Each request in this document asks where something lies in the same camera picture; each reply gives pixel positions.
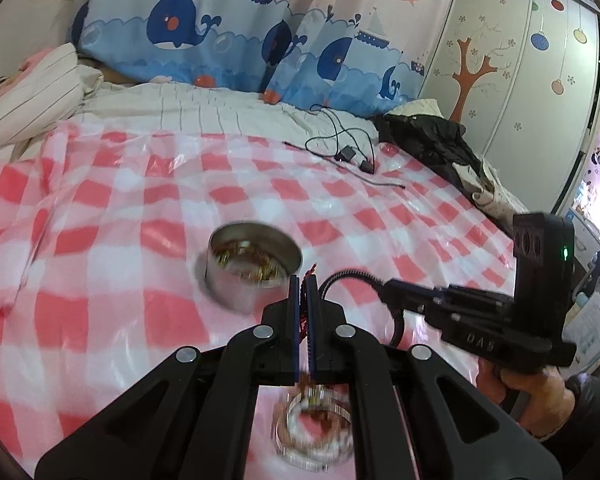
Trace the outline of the right hand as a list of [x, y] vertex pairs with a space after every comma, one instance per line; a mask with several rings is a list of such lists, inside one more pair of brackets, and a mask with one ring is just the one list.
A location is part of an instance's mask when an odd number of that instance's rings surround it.
[[502, 404], [508, 389], [528, 393], [526, 407], [517, 420], [533, 437], [548, 438], [570, 419], [576, 399], [556, 367], [525, 375], [501, 370], [484, 359], [478, 364], [477, 388], [493, 403]]

